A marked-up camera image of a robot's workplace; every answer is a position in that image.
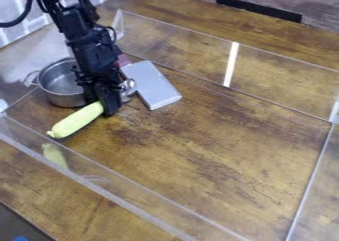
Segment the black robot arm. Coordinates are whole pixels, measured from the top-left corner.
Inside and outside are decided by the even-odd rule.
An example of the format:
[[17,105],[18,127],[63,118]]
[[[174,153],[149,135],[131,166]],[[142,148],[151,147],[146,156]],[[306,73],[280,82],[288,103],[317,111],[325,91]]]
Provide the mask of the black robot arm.
[[18,25],[26,18],[33,2],[46,13],[58,31],[65,36],[66,46],[74,55],[78,69],[74,70],[77,85],[83,89],[83,98],[98,101],[106,116],[121,106],[117,58],[121,50],[115,45],[115,32],[99,25],[98,15],[89,0],[26,0],[23,12],[0,28]]

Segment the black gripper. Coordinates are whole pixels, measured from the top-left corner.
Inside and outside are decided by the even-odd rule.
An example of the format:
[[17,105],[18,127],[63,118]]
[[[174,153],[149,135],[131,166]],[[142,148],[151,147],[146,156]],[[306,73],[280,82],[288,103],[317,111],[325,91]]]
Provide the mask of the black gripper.
[[66,36],[77,64],[77,84],[83,88],[83,100],[102,105],[102,113],[110,116],[121,106],[118,85],[115,33],[110,27],[93,27],[79,35]]

